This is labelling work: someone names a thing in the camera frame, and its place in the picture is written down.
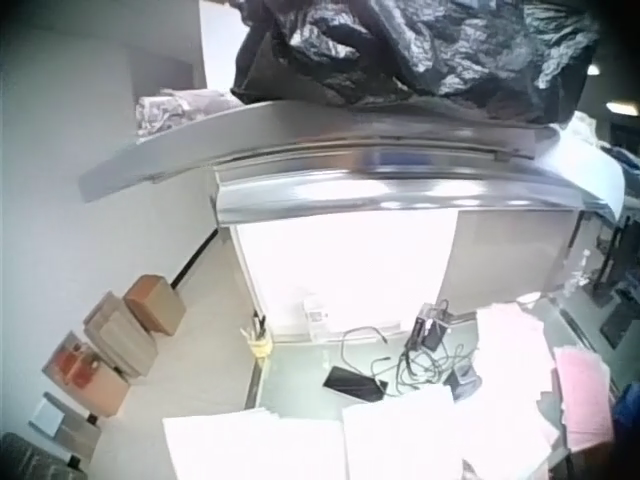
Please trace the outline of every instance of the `pink paper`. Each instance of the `pink paper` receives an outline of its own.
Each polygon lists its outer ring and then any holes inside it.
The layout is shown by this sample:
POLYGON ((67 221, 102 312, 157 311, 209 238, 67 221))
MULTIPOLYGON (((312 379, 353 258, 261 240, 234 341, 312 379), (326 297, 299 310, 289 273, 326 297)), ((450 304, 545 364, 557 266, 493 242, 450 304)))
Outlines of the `pink paper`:
POLYGON ((575 347, 555 350, 567 446, 584 450, 613 440, 609 371, 600 356, 575 347))

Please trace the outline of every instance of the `small device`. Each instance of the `small device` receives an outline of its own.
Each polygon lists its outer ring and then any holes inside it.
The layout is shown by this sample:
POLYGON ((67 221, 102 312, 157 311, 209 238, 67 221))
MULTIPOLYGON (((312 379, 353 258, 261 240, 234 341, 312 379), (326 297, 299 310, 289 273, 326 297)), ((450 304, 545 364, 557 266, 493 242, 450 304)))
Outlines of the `small device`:
POLYGON ((422 346, 430 352, 435 352, 442 343, 444 335, 447 333, 447 327, 433 319, 427 330, 427 334, 422 337, 422 346))
POLYGON ((389 384, 345 368, 333 367, 322 386, 365 402, 379 402, 387 393, 389 384))
POLYGON ((453 400, 463 400, 470 397, 482 386, 482 378, 478 376, 469 361, 456 365, 444 381, 451 388, 453 400))

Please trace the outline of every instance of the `white paper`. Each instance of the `white paper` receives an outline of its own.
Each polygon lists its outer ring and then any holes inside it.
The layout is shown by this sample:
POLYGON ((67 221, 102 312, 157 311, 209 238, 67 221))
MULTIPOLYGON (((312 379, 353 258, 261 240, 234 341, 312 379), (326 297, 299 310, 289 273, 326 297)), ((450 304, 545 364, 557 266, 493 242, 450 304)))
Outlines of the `white paper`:
POLYGON ((167 445, 178 480, 345 480, 337 421, 280 419, 266 410, 168 418, 167 445))
POLYGON ((482 386, 455 406, 462 455, 480 478, 529 478, 559 435, 537 407, 555 367, 544 324, 517 304, 492 305, 478 311, 478 335, 482 386))
POLYGON ((31 423, 53 438, 62 425, 62 420, 64 413, 46 399, 42 399, 31 418, 31 423))
POLYGON ((343 411, 350 480, 451 480, 462 476, 452 429, 453 398, 443 385, 343 411))
POLYGON ((480 478, 529 478, 551 454, 535 403, 510 403, 483 386, 455 409, 462 456, 480 478))

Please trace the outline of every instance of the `black plastic bag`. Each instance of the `black plastic bag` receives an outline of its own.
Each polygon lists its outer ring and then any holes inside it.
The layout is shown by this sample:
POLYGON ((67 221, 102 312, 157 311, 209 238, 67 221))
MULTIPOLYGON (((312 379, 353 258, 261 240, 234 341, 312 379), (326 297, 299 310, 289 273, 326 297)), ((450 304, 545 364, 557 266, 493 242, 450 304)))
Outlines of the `black plastic bag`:
POLYGON ((417 104, 472 118, 569 121, 595 51, 585 13, 520 0, 235 0, 250 26, 244 103, 417 104))

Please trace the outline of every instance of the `ceiling light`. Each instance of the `ceiling light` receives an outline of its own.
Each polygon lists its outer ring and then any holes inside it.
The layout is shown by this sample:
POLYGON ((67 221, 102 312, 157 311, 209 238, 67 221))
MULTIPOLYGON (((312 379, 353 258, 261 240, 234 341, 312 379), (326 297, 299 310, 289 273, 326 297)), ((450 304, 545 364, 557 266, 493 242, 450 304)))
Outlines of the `ceiling light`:
POLYGON ((474 198, 463 198, 461 200, 454 200, 452 203, 460 205, 461 207, 477 207, 480 205, 480 200, 474 198))
POLYGON ((390 210, 402 208, 402 204, 400 202, 380 202, 380 206, 390 210))
POLYGON ((613 113, 617 113, 619 115, 629 115, 631 117, 638 116, 638 107, 633 103, 608 102, 607 108, 613 113))
POLYGON ((295 187, 295 194, 307 200, 349 200, 389 193, 377 180, 328 180, 295 187))

